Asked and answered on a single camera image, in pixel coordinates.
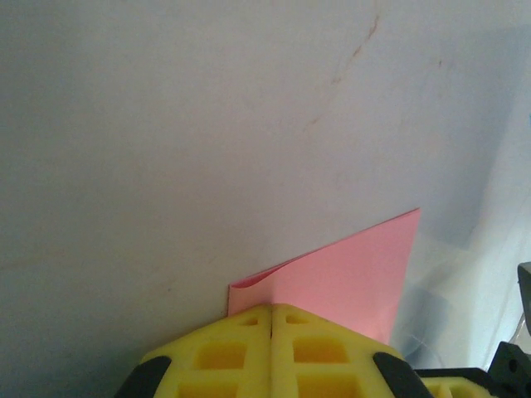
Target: square cutout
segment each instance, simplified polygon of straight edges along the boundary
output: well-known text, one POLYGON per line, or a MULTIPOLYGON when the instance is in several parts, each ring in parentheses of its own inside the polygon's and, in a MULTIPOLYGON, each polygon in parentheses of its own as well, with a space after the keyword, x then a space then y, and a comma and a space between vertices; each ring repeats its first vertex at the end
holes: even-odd
POLYGON ((231 383, 217 384, 182 384, 179 386, 178 398, 236 398, 238 385, 231 383))
POLYGON ((295 362, 347 363, 343 344, 331 337, 300 337, 293 341, 295 362))
POLYGON ((452 398, 474 398, 474 392, 466 386, 451 386, 450 392, 452 398))
POLYGON ((240 323, 240 325, 242 326, 255 326, 257 324, 258 324, 258 319, 256 318, 249 318, 246 321, 243 321, 242 323, 240 323))
POLYGON ((426 385, 426 387, 430 391, 430 394, 432 394, 435 398, 439 398, 439 394, 441 393, 441 385, 432 384, 426 385))
POLYGON ((291 323, 291 324, 308 323, 308 321, 306 319, 303 319, 303 318, 298 317, 296 315, 287 315, 285 317, 285 322, 286 323, 291 323))
POLYGON ((247 346, 241 342, 209 342, 201 347, 196 369, 243 369, 247 346))
POLYGON ((352 375, 297 376, 299 398, 362 398, 352 375))

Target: black plastic part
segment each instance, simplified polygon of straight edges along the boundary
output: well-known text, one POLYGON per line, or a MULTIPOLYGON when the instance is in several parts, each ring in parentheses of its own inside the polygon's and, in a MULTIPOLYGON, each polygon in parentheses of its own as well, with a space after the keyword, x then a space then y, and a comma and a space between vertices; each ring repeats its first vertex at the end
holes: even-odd
POLYGON ((373 361, 396 398, 433 398, 409 364, 386 352, 377 352, 373 361))
POLYGON ((114 398, 153 398, 172 360, 156 357, 133 369, 114 398))
POLYGON ((490 363, 489 375, 512 397, 531 398, 531 361, 520 347, 501 342, 490 363))
POLYGON ((524 306, 525 324, 531 334, 531 263, 522 263, 518 266, 518 282, 524 306))
POLYGON ((420 377, 463 377, 477 386, 485 388, 492 396, 514 398, 507 390, 496 383, 486 371, 479 368, 458 367, 451 369, 417 369, 415 371, 420 377))

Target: folded paper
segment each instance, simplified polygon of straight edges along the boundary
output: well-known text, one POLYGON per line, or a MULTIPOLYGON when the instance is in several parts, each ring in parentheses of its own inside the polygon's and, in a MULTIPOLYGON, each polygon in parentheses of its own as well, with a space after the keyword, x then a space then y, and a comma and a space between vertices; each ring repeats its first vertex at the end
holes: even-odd
POLYGON ((287 303, 388 343, 420 210, 229 286, 228 313, 287 303))

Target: wall stain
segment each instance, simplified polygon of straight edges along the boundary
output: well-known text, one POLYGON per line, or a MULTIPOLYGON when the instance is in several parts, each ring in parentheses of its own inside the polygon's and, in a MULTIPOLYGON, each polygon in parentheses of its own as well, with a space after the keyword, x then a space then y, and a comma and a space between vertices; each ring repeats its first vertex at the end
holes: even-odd
MULTIPOLYGON (((371 27, 369 28, 368 30, 368 34, 365 36, 365 38, 363 39, 362 43, 356 47, 356 49, 354 50, 353 54, 348 58, 348 62, 347 62, 347 65, 344 67, 343 69, 343 72, 336 75, 332 81, 330 82, 330 84, 334 87, 334 86, 337 86, 339 83, 341 83, 344 79, 344 77, 346 76, 347 72, 350 70, 350 67, 352 66, 354 60, 358 57, 358 55, 362 52, 362 49, 364 46, 367 45, 367 43, 370 42, 370 40, 373 38, 374 34, 376 33, 376 31, 378 30, 378 23, 380 22, 380 14, 377 13, 376 16, 374 17, 374 20, 373 20, 373 24, 371 25, 371 27)), ((328 103, 325 105, 325 109, 324 111, 317 117, 311 119, 303 128, 303 133, 305 133, 310 127, 316 125, 320 120, 321 118, 324 116, 324 114, 327 112, 328 110, 328 107, 330 105, 330 103, 332 103, 332 101, 334 101, 335 97, 337 96, 338 92, 336 90, 336 92, 331 96, 330 100, 328 101, 328 103)))

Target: white wall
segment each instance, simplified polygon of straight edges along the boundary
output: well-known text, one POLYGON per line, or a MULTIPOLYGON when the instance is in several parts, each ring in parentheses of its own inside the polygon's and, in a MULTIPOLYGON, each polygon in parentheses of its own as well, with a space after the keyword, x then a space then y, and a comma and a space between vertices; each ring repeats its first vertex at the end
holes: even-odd
POLYGON ((510 337, 531 256, 528 2, 0 15, 0 395, 110 395, 221 317, 231 280, 417 206, 395 343, 483 366, 510 337))

